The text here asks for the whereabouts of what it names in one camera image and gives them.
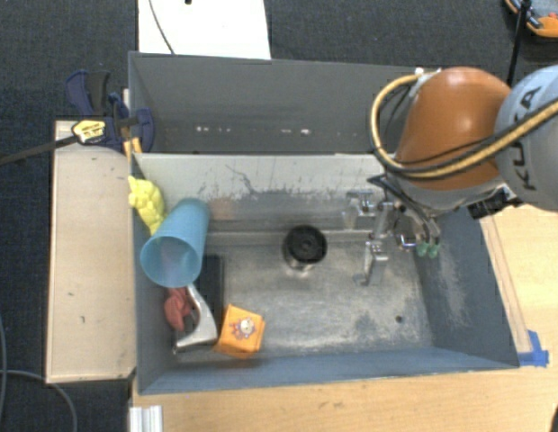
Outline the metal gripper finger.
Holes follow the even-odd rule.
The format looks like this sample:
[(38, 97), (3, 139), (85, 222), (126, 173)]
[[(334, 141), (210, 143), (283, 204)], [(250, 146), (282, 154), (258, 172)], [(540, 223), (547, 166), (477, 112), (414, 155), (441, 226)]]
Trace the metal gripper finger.
[(389, 254), (382, 241), (366, 241), (363, 269), (359, 273), (353, 275), (354, 283), (360, 286), (380, 284), (388, 261)]
[(353, 190), (346, 193), (346, 214), (357, 217), (374, 217), (377, 199), (372, 190)]

